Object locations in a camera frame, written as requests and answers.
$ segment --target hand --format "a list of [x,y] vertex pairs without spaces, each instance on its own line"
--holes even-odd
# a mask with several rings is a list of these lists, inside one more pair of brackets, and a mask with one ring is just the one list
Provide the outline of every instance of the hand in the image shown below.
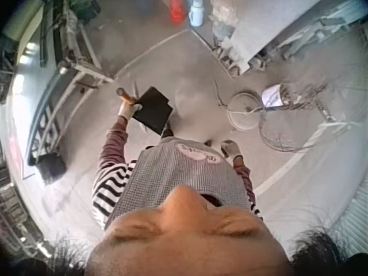
[[124,101],[120,106],[118,115],[123,116],[127,121],[129,121],[133,117],[134,113],[140,109],[142,109],[141,105],[130,105]]
[[242,156],[239,146],[232,140],[225,140],[221,142],[221,151],[225,155],[225,158],[230,157],[234,160],[238,156]]

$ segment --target nose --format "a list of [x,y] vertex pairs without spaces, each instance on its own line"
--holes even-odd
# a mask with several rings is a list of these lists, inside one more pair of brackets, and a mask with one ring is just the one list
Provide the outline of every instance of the nose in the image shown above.
[[159,207],[160,224],[165,232],[204,231],[209,219],[207,201],[193,188],[180,185],[167,196]]

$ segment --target red object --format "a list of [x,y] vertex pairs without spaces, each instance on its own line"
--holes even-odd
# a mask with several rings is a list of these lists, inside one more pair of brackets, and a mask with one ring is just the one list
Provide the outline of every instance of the red object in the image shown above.
[[186,17],[186,11],[181,0],[170,0],[170,14],[173,23],[178,24]]

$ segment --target black scraper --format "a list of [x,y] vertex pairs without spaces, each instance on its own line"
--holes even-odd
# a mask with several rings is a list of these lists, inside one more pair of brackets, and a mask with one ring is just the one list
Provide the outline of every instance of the black scraper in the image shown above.
[[171,112],[173,112],[173,108],[168,105],[168,98],[156,88],[150,87],[136,101],[136,104],[141,104],[142,109],[137,111],[133,118],[161,135]]

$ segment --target white plastic container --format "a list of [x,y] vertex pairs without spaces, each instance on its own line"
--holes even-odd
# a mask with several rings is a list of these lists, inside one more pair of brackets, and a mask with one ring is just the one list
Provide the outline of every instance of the white plastic container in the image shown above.
[[203,0],[194,0],[189,12],[190,25],[199,27],[203,24],[205,8]]

